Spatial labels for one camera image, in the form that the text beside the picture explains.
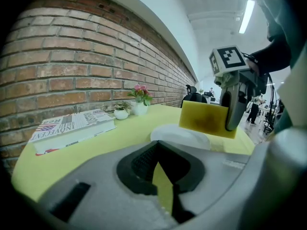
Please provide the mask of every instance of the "person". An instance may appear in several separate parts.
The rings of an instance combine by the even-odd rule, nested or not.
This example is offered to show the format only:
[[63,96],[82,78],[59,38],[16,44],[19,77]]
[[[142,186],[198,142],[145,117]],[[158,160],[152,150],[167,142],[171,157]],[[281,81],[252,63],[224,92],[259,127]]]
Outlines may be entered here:
[[255,101],[254,101],[254,103],[251,107],[250,113],[249,113],[248,118],[246,120],[247,122],[250,122],[250,119],[251,119],[251,124],[256,125],[255,120],[256,120],[256,117],[257,117],[257,114],[258,114],[259,105],[261,105],[262,103],[264,103],[263,94],[255,97]]
[[212,97],[215,97],[215,93],[214,93],[214,90],[213,90],[213,88],[210,88],[210,91],[209,92],[211,92],[212,93]]
[[[268,24],[267,38],[270,44],[251,54],[249,67],[257,75],[293,68],[306,43],[306,20],[300,14],[300,0],[256,0]],[[285,109],[274,127],[272,136],[292,126]]]

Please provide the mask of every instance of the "ceiling light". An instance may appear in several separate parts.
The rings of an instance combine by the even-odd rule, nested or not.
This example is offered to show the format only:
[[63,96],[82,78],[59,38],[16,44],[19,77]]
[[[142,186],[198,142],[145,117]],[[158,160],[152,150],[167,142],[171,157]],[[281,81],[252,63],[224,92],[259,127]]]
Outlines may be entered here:
[[248,22],[250,20],[251,14],[253,13],[254,6],[255,6],[255,1],[248,0],[239,33],[243,34],[245,32],[248,26]]

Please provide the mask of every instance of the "white ceiling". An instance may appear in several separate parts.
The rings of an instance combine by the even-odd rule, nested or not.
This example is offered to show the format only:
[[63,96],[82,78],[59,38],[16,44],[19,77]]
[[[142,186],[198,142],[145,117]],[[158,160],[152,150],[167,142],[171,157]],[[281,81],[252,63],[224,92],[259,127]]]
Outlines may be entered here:
[[[257,3],[246,32],[239,34],[247,0],[181,1],[197,38],[200,81],[212,75],[209,54],[213,48],[237,45],[242,52],[252,53],[269,44],[266,19]],[[276,77],[278,81],[283,81],[288,74],[289,71],[285,70]]]

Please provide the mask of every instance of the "table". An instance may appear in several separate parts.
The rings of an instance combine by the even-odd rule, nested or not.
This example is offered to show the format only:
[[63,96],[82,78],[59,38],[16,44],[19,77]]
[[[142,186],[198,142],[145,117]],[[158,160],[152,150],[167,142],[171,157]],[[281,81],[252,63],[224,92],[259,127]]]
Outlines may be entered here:
[[[57,180],[99,154],[150,141],[150,133],[163,124],[178,124],[181,109],[153,105],[143,116],[130,115],[126,120],[115,120],[117,128],[69,147],[35,156],[34,146],[29,143],[21,153],[12,175],[16,190],[38,201],[40,196]],[[207,135],[212,150],[250,155],[254,143],[238,127],[236,138]]]
[[259,125],[259,129],[261,129],[263,119],[265,118],[265,115],[270,111],[270,109],[269,108],[264,108],[264,107],[259,107],[259,110],[263,111],[263,113],[261,113],[261,115],[260,115],[260,120],[259,120],[259,124],[260,124]]

